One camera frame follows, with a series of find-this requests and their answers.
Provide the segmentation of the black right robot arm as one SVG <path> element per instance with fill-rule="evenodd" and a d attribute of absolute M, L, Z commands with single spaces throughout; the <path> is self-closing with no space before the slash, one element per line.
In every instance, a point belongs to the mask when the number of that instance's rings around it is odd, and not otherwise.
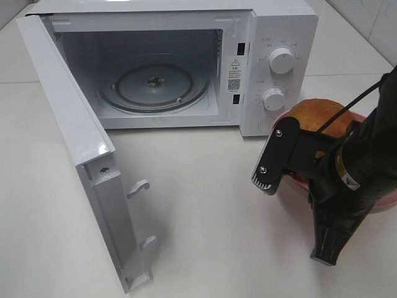
<path fill-rule="evenodd" d="M 376 202 L 396 190 L 396 71 L 372 86 L 377 107 L 364 121 L 353 121 L 340 138 L 302 129 L 293 117 L 280 119 L 268 137 L 252 182 L 267 195 L 284 176 L 308 182 L 313 211 L 311 257 L 329 266 Z"/>

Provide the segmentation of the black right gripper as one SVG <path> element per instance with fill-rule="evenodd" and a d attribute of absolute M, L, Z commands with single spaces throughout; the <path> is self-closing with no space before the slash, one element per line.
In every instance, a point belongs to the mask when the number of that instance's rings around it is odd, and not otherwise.
<path fill-rule="evenodd" d="M 296 118 L 281 118 L 269 135 L 251 176 L 264 194 L 273 196 L 300 133 Z M 352 123 L 340 139 L 317 151 L 311 169 L 303 172 L 308 181 L 313 210 L 314 248 L 310 258 L 327 266 L 337 259 L 369 213 L 369 124 Z"/>

